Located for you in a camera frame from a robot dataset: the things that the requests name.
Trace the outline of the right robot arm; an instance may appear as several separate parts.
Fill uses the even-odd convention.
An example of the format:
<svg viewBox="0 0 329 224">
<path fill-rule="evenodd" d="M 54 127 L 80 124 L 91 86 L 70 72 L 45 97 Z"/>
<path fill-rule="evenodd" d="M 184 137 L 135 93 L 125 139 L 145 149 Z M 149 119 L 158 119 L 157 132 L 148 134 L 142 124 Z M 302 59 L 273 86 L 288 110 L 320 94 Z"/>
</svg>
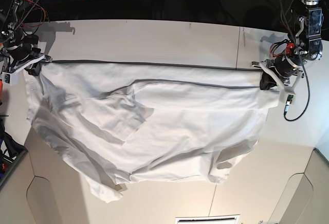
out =
<svg viewBox="0 0 329 224">
<path fill-rule="evenodd" d="M 40 0 L 1 0 L 1 61 L 5 77 L 25 70 L 31 76 L 41 72 L 41 62 L 50 62 L 51 57 L 38 48 L 39 37 L 24 30 L 25 20 L 30 13 L 39 9 L 41 19 L 35 28 L 39 28 L 48 19 Z"/>
</svg>

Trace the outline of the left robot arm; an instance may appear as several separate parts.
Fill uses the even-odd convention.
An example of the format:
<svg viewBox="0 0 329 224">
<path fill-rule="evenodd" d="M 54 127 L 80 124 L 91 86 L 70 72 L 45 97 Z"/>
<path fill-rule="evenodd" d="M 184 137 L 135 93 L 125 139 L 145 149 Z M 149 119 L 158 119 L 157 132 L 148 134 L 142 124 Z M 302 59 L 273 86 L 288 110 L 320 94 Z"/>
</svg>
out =
<svg viewBox="0 0 329 224">
<path fill-rule="evenodd" d="M 321 0 L 279 0 L 280 19 L 288 31 L 288 38 L 274 43 L 265 66 L 260 89 L 269 90 L 286 84 L 289 78 L 302 71 L 308 61 L 322 57 L 321 28 L 324 15 Z"/>
</svg>

